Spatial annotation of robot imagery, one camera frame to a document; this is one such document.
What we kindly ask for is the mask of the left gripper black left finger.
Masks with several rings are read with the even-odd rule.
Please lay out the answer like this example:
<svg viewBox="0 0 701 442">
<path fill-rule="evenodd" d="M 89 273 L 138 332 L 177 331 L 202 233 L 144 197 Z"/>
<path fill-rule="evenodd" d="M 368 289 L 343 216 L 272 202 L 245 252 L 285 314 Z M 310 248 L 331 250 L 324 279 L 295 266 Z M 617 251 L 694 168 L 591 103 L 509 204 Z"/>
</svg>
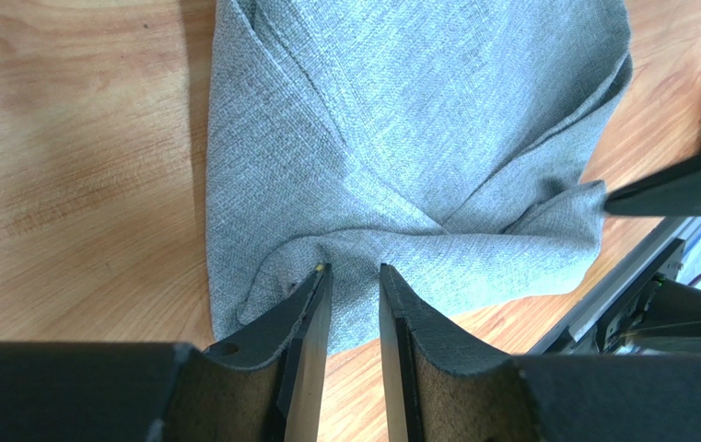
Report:
<svg viewBox="0 0 701 442">
<path fill-rule="evenodd" d="M 203 351 L 177 347 L 168 441 L 314 441 L 332 318 L 318 265 L 287 299 Z"/>
</svg>

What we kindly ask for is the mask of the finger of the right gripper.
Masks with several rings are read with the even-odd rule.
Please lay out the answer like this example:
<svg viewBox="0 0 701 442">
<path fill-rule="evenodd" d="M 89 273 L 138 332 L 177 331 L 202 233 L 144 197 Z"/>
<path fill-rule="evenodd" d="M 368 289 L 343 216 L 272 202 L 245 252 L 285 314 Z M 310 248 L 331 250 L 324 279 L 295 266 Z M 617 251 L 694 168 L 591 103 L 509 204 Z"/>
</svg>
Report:
<svg viewBox="0 0 701 442">
<path fill-rule="evenodd" d="M 701 216 L 701 154 L 609 193 L 608 215 Z"/>
</svg>

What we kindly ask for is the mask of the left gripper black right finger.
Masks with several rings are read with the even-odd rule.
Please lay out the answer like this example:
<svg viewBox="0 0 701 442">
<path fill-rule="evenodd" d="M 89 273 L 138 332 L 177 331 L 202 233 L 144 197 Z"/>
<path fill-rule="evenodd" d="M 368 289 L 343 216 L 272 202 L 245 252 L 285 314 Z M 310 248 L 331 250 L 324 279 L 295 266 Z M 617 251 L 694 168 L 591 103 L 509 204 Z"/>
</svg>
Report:
<svg viewBox="0 0 701 442">
<path fill-rule="evenodd" d="M 516 359 L 430 306 L 389 264 L 379 323 L 389 440 L 540 440 Z"/>
</svg>

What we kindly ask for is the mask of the grey cloth napkin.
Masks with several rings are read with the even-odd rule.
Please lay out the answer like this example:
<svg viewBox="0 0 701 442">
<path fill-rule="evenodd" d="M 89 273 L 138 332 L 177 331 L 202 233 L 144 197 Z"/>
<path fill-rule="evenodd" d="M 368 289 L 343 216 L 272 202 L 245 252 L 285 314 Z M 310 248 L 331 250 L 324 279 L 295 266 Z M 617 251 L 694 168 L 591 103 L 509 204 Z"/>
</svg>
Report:
<svg viewBox="0 0 701 442">
<path fill-rule="evenodd" d="M 206 149 L 212 328 L 333 267 L 330 353 L 379 334 L 379 268 L 452 316 L 573 291 L 581 175 L 631 80 L 621 1 L 220 1 Z"/>
</svg>

